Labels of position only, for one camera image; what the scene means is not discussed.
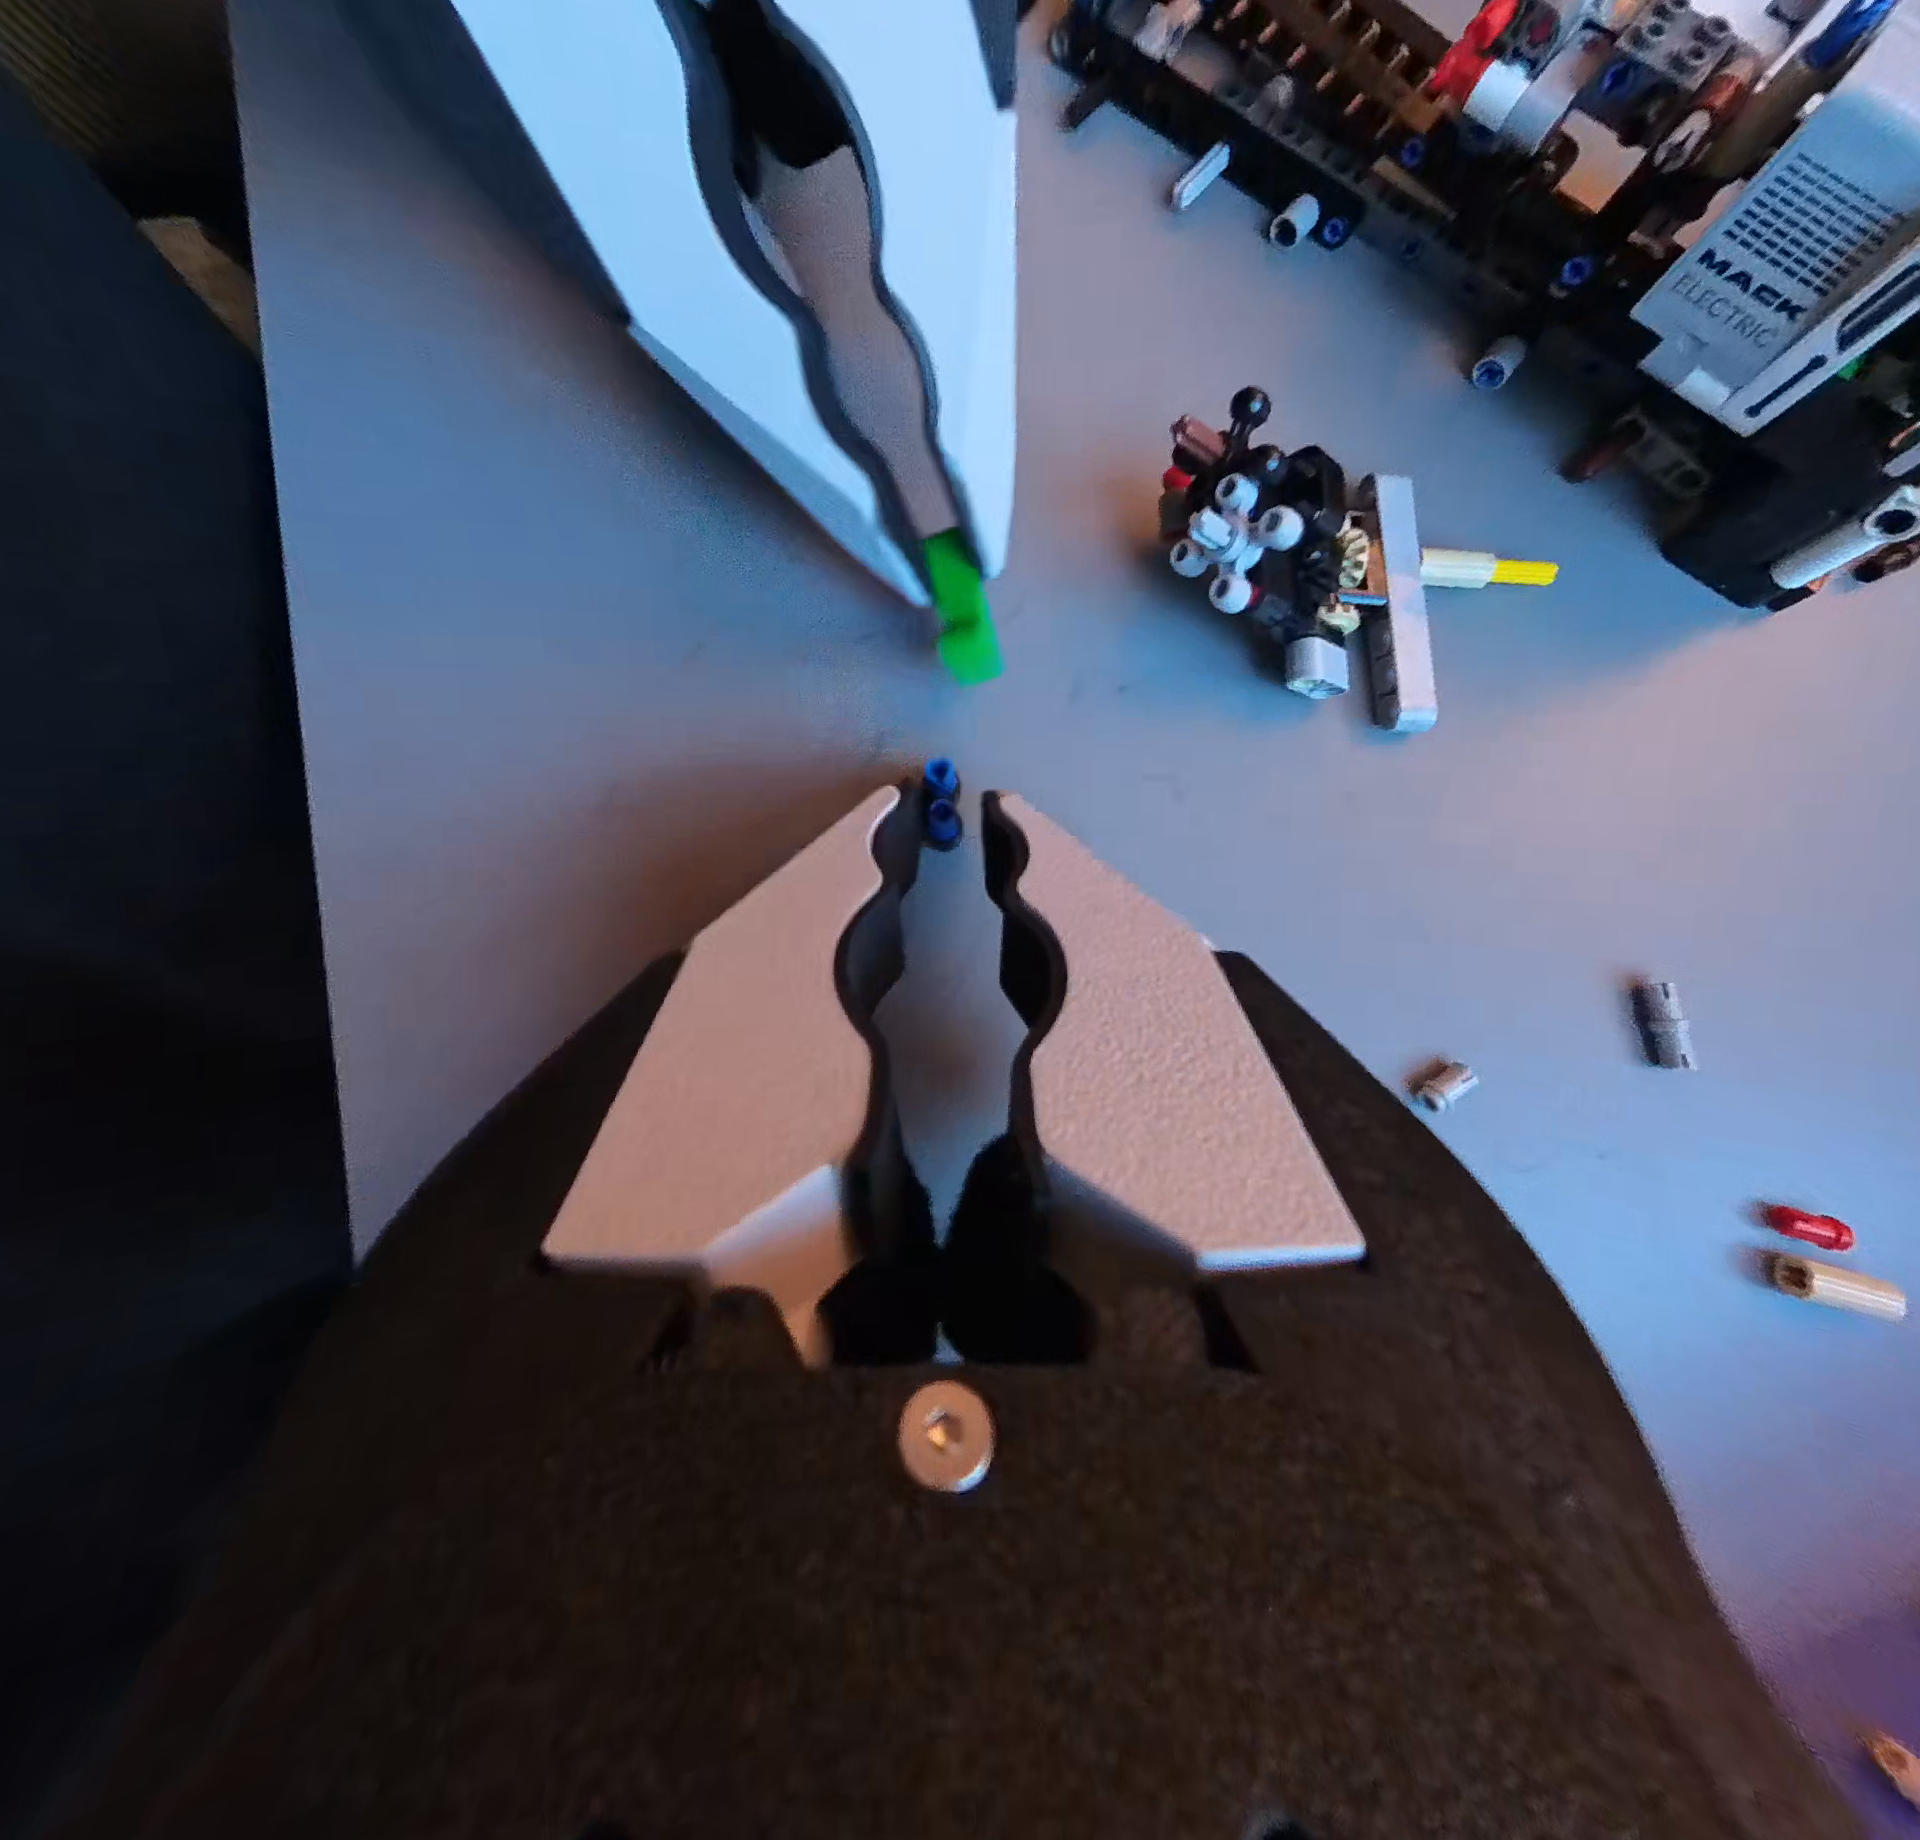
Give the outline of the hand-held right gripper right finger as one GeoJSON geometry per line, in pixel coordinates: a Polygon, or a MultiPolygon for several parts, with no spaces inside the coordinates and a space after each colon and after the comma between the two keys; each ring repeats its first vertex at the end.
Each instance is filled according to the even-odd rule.
{"type": "Polygon", "coordinates": [[[1363,1229],[1221,953],[1030,801],[978,803],[999,986],[1020,1016],[1004,1134],[1068,1276],[1351,1267],[1363,1229]]]}

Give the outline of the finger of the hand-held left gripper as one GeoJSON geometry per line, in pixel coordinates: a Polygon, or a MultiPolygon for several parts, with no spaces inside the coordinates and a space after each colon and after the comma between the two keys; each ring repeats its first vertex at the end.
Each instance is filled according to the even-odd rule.
{"type": "Polygon", "coordinates": [[[767,258],[690,0],[337,0],[397,101],[850,557],[929,606],[900,483],[767,258]]]}
{"type": "Polygon", "coordinates": [[[912,346],[978,574],[1004,569],[1017,429],[1017,30],[1033,0],[756,0],[836,101],[876,297],[912,346]]]}

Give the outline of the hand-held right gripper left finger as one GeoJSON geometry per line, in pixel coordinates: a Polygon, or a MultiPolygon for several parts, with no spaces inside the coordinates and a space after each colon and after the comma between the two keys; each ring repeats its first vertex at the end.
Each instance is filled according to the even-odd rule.
{"type": "Polygon", "coordinates": [[[543,1232],[549,1267],[752,1291],[813,1368],[860,1349],[832,1297],[929,1254],[876,1031],[920,851],[920,803],[878,787],[690,941],[543,1232]]]}

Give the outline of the green lego piece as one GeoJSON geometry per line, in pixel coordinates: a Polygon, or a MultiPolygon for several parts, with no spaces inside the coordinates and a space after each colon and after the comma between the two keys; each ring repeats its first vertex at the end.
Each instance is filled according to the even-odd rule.
{"type": "Polygon", "coordinates": [[[963,686],[978,686],[1002,673],[1002,653],[995,628],[988,580],[959,528],[939,531],[922,543],[929,604],[939,624],[937,651],[948,674],[963,686]]]}

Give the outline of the lego truck model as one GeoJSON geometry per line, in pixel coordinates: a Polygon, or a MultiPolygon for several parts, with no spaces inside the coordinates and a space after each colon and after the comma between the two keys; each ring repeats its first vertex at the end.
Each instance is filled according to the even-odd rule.
{"type": "Polygon", "coordinates": [[[1782,610],[1915,565],[1915,0],[1065,0],[1065,125],[1111,106],[1268,249],[1365,240],[1484,321],[1470,385],[1566,340],[1660,550],[1782,610]]]}

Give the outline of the small black lego subassembly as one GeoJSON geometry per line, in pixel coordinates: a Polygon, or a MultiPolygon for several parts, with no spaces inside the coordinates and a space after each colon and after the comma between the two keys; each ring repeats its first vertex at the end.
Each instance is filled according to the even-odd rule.
{"type": "Polygon", "coordinates": [[[1427,541],[1410,477],[1350,473],[1315,444],[1284,447],[1263,435],[1268,418],[1267,393],[1240,387],[1221,427],[1171,420],[1160,483],[1169,569],[1256,636],[1291,696],[1346,696],[1363,661],[1371,724],[1430,733],[1430,597],[1547,590],[1558,565],[1427,541]]]}

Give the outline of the tan lego pin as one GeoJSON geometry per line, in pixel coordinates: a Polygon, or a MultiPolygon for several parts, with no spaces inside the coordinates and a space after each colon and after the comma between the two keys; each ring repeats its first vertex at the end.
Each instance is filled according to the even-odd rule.
{"type": "Polygon", "coordinates": [[[1766,1258],[1766,1276],[1776,1295],[1805,1304],[1885,1323],[1907,1318],[1907,1297],[1901,1288],[1835,1262],[1771,1251],[1766,1258]]]}

